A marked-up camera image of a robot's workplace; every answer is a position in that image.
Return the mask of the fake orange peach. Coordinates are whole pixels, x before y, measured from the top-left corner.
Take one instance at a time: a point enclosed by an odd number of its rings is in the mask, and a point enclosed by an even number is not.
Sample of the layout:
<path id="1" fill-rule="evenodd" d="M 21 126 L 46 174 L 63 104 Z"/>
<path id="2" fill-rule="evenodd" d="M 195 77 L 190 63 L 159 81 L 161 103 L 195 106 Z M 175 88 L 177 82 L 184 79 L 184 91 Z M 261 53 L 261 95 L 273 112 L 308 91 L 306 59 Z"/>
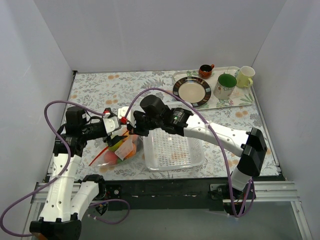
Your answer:
<path id="1" fill-rule="evenodd" d="M 129 131 L 127 130 L 127 131 L 125 131 L 122 135 L 121 135 L 121 137 L 122 137 L 122 141 L 126 141 L 128 138 L 129 138 Z"/>

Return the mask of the fake green apple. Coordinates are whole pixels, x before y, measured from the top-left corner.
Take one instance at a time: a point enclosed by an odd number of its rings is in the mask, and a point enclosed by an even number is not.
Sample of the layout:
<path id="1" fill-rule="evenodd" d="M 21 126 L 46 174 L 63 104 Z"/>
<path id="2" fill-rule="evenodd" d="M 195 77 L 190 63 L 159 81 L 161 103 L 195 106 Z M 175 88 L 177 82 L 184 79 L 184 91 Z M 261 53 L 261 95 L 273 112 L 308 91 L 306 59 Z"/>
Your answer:
<path id="1" fill-rule="evenodd" d="M 124 141 L 121 140 L 118 143 L 116 143 L 115 145 L 109 146 L 108 150 L 111 151 L 111 152 L 115 152 L 123 143 L 124 143 Z"/>

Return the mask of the fake pink peach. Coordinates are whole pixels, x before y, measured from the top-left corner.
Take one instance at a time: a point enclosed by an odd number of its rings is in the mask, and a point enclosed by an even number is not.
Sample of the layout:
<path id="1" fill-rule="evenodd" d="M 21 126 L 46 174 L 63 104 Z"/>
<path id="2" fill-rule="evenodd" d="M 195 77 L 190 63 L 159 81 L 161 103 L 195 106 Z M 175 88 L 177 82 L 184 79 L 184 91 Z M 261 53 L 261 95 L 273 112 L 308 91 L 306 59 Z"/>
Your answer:
<path id="1" fill-rule="evenodd" d="M 117 164 L 118 156 L 112 151 L 107 151 L 103 156 L 103 160 L 107 165 L 113 166 Z"/>

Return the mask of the clear zip top bag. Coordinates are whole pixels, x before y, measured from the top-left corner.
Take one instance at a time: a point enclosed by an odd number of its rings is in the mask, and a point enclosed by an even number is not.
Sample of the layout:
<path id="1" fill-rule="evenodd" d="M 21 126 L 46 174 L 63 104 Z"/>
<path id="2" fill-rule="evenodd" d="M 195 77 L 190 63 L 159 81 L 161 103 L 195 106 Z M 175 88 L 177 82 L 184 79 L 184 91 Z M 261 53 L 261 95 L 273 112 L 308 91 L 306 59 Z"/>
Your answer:
<path id="1" fill-rule="evenodd" d="M 111 137 L 118 135 L 121 136 L 127 129 L 123 127 L 113 134 Z M 143 148 L 143 137 L 138 135 L 130 135 L 126 141 L 114 152 L 118 156 L 116 165 L 107 165 L 104 163 L 104 155 L 108 152 L 108 146 L 103 141 L 96 149 L 96 153 L 93 155 L 90 167 L 113 167 L 120 164 L 124 164 L 128 160 L 131 160 L 137 155 L 138 152 Z"/>

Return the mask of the white plastic perforated basket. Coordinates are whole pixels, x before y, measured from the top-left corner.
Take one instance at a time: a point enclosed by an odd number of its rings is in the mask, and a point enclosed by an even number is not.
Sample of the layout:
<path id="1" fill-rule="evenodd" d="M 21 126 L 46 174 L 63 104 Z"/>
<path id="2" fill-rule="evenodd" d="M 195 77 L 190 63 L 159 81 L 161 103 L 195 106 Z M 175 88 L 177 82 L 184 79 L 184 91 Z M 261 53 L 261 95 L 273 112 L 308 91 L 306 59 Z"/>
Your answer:
<path id="1" fill-rule="evenodd" d="M 166 133 L 158 128 L 143 137 L 146 167 L 150 171 L 172 171 L 200 166 L 205 161 L 199 139 Z"/>

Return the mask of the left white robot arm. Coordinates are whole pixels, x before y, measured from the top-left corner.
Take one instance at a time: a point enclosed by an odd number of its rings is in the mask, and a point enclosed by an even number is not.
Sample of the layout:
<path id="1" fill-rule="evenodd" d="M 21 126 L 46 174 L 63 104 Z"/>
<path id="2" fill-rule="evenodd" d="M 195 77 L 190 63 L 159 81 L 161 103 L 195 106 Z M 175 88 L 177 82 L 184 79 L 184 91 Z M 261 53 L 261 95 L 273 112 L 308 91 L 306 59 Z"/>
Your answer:
<path id="1" fill-rule="evenodd" d="M 86 110 L 69 107 L 66 123 L 57 131 L 53 147 L 53 171 L 44 207 L 39 219 L 32 221 L 29 230 L 39 240 L 77 240 L 81 235 L 82 218 L 91 206 L 103 215 L 108 209 L 103 176 L 91 174 L 80 182 L 72 195 L 75 175 L 88 141 L 103 138 L 113 143 L 111 135 L 121 128 L 118 117 L 106 108 L 101 117 L 87 118 Z"/>

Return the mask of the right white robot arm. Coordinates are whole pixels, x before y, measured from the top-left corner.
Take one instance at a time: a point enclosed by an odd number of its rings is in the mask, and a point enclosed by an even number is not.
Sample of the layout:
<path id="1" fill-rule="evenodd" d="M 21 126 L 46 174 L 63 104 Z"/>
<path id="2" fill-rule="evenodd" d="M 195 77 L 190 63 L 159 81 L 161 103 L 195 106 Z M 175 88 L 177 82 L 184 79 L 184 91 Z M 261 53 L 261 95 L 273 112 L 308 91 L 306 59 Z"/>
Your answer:
<path id="1" fill-rule="evenodd" d="M 263 133 L 257 128 L 250 131 L 228 128 L 205 120 L 199 112 L 185 103 L 172 108 L 159 97 L 147 95 L 140 102 L 142 111 L 124 111 L 121 121 L 134 135 L 146 137 L 151 130 L 161 129 L 168 134 L 202 140 L 219 146 L 240 158 L 235 170 L 230 171 L 231 183 L 226 186 L 227 195 L 237 199 L 245 192 L 247 182 L 258 177 L 267 153 Z"/>

